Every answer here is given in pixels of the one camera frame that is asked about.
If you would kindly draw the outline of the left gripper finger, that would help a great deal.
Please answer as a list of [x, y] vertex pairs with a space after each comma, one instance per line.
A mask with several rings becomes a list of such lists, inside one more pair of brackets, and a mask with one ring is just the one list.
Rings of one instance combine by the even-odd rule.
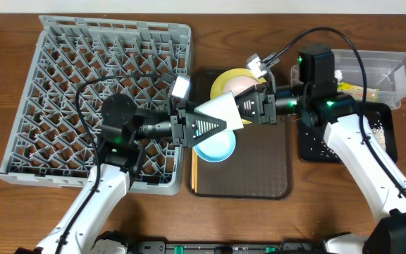
[[207, 116], [198, 113], [189, 113], [185, 117], [186, 125], [192, 130], [199, 131], [224, 131], [227, 128], [227, 123], [222, 119], [217, 119], [212, 116]]
[[187, 141], [185, 142], [185, 146], [194, 147], [194, 146], [200, 144], [201, 142], [207, 140], [208, 138], [210, 138], [216, 134], [223, 133], [223, 132], [225, 132], [225, 131], [214, 129], [214, 130], [208, 131], [206, 133], [203, 133], [197, 129], [191, 128], [189, 130], [186, 130]]

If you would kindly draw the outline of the white pink bowl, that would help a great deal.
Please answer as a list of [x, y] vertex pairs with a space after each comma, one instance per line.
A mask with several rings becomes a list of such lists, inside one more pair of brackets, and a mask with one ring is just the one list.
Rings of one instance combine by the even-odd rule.
[[256, 85], [258, 82], [248, 76], [238, 76], [230, 79], [223, 87], [223, 94], [231, 92], [233, 96], [239, 95], [241, 92], [245, 91], [247, 88]]

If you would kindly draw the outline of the white cup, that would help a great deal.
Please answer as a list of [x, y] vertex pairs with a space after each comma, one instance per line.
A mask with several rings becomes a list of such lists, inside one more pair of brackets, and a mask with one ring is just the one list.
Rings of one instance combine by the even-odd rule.
[[238, 106], [231, 91], [205, 102], [195, 108], [197, 113], [211, 116], [226, 122], [226, 131], [244, 128]]

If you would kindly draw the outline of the white tissue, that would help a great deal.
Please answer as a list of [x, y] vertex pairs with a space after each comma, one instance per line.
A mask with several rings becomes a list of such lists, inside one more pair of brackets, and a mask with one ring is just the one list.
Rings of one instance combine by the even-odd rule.
[[341, 70], [335, 70], [334, 76], [338, 82], [340, 82], [343, 79], [343, 74]]

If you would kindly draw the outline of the food scraps pile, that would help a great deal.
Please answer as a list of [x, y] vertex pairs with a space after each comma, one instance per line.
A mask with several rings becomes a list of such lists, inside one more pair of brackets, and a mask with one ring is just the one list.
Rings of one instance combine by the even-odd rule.
[[372, 128], [372, 133], [374, 134], [375, 138], [377, 139], [380, 146], [386, 150], [386, 137], [385, 132], [382, 127]]

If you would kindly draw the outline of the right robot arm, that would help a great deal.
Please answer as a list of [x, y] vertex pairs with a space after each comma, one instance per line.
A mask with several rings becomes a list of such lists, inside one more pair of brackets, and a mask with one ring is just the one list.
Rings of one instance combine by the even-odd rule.
[[242, 118], [275, 123], [299, 114], [347, 167], [366, 198], [376, 226], [369, 236], [341, 233], [321, 242], [323, 253], [406, 253], [406, 177], [381, 147], [364, 117], [364, 103], [338, 91], [328, 45], [299, 51], [300, 84], [254, 85], [235, 97]]

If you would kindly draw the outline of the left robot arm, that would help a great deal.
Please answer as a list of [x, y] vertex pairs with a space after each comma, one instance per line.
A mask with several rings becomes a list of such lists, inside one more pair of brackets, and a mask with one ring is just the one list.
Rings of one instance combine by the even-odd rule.
[[97, 238], [116, 204], [142, 170], [146, 150], [140, 140], [170, 140], [194, 147], [217, 133], [243, 127], [232, 94], [199, 106], [181, 101], [167, 111], [137, 107], [127, 95], [105, 99], [103, 124], [92, 142], [95, 165], [87, 183], [56, 227], [32, 253], [93, 253]]

